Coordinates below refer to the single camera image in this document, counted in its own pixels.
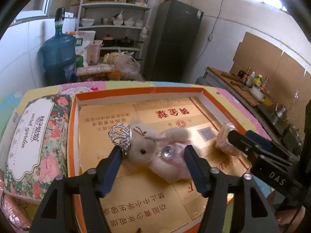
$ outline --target gift box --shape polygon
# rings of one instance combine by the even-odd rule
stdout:
[[[68,95],[31,101],[15,129],[4,176],[6,192],[39,204],[54,178],[67,176]]]
[[[237,120],[203,88],[150,87],[77,94],[73,100],[68,133],[68,176],[77,176],[108,157],[114,145],[108,131],[133,117],[161,132],[170,127],[188,129],[191,142],[212,167],[241,176],[250,164],[243,155],[231,157],[215,147],[218,130]],[[100,200],[113,233],[196,232],[206,207],[190,181],[167,183],[147,168],[121,165],[112,191]],[[86,233],[79,197],[74,197],[81,231]]]

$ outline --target screw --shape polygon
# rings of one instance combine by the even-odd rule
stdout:
[[[87,171],[87,173],[88,173],[89,175],[96,174],[96,169],[95,169],[95,168],[90,168],[90,169]]]
[[[216,168],[216,167],[213,167],[211,169],[211,173],[217,174],[217,173],[220,173],[220,170],[218,168]]]
[[[56,180],[62,180],[63,178],[64,178],[64,176],[63,176],[62,174],[57,175],[57,176],[55,177]]]
[[[245,173],[245,174],[243,175],[243,177],[244,177],[244,179],[246,179],[246,180],[251,180],[251,179],[252,179],[252,176],[251,176],[249,173]]]

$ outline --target stuffed bunny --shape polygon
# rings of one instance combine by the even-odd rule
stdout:
[[[187,130],[170,128],[157,133],[139,119],[132,121],[130,128],[132,139],[126,155],[128,161],[135,165],[148,165],[155,174],[170,183],[191,179],[184,161],[184,147],[189,144]],[[161,156],[164,149],[172,147],[174,148],[172,159],[167,160]]]

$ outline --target blue water bottle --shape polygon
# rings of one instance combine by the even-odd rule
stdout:
[[[55,36],[41,47],[48,86],[77,82],[76,38],[63,34],[64,20],[65,8],[58,8],[55,15]]]

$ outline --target bowl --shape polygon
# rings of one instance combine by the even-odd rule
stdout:
[[[259,100],[260,102],[263,101],[263,92],[262,90],[257,87],[256,85],[254,85],[252,88],[251,88],[251,93],[253,96],[256,96],[256,99]]]
[[[88,27],[88,26],[92,26],[94,24],[94,22],[81,22],[82,26]]]
[[[143,25],[144,25],[144,22],[141,21],[141,20],[137,20],[137,21],[135,22],[135,26],[136,26],[136,27],[142,27]]]
[[[126,25],[126,26],[133,26],[134,25],[134,21],[129,21],[129,20],[125,20],[124,21],[124,24]]]
[[[95,22],[94,18],[82,18],[81,19],[82,22]]]
[[[114,25],[122,25],[124,22],[124,20],[121,20],[121,19],[114,19],[113,23]]]

